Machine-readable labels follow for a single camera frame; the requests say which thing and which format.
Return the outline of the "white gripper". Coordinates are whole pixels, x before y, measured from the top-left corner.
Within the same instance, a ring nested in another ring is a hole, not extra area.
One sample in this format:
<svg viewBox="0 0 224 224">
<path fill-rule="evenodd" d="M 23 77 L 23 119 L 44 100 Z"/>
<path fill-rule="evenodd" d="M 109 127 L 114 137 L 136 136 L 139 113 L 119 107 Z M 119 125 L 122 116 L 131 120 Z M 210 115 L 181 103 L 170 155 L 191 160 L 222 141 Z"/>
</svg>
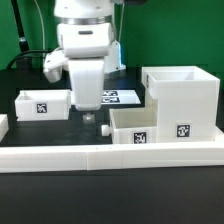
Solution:
<svg viewBox="0 0 224 224">
<path fill-rule="evenodd" d="M 78 111 L 99 110 L 105 75 L 105 57 L 114 40 L 110 23 L 57 26 L 59 46 L 68 60 L 68 71 Z M 93 124 L 95 115 L 85 113 L 85 124 Z"/>
</svg>

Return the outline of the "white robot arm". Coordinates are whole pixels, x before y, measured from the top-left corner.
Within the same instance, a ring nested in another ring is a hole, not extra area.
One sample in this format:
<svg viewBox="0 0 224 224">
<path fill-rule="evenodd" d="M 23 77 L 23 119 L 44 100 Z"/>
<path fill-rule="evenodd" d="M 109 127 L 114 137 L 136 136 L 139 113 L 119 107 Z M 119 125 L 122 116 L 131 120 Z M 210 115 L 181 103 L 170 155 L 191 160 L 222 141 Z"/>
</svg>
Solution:
<svg viewBox="0 0 224 224">
<path fill-rule="evenodd" d="M 58 48 L 48 53 L 43 71 L 49 82 L 69 73 L 75 108 L 93 123 L 101 108 L 104 78 L 124 70 L 116 39 L 114 5 L 119 0 L 55 0 Z"/>
</svg>

